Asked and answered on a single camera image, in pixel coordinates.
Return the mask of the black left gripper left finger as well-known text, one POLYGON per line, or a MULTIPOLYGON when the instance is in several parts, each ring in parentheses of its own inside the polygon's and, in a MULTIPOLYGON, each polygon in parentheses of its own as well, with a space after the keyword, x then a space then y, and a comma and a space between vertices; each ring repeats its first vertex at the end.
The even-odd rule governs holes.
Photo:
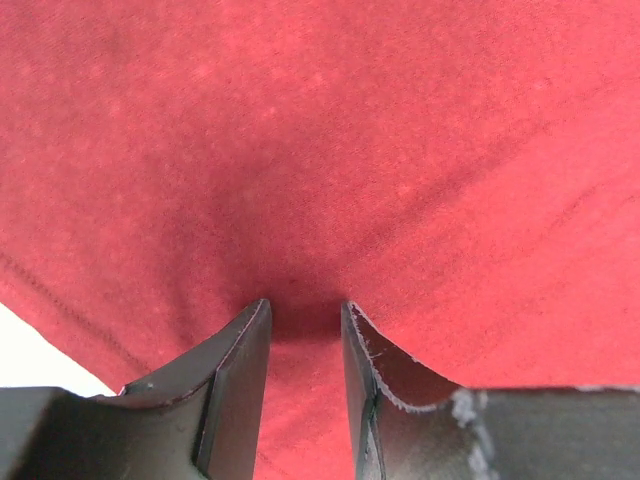
POLYGON ((117 396, 2 389, 2 478, 252 478, 271 330, 260 299, 117 396))

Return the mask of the dark maroon t shirt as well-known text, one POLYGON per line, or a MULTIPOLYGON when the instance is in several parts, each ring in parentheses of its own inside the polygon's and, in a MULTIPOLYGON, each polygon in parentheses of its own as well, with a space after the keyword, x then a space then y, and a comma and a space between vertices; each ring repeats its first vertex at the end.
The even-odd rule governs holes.
POLYGON ((635 1, 5 1, 1 301, 112 389, 258 298, 256 475, 353 475, 340 306, 464 385, 639 380, 635 1))

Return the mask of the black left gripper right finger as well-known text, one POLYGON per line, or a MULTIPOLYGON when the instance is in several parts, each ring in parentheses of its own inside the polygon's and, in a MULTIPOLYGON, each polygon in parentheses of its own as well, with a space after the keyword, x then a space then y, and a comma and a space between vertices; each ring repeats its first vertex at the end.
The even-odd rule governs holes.
POLYGON ((360 307, 341 308, 359 479, 635 479, 635 386, 474 389, 414 359, 360 307))

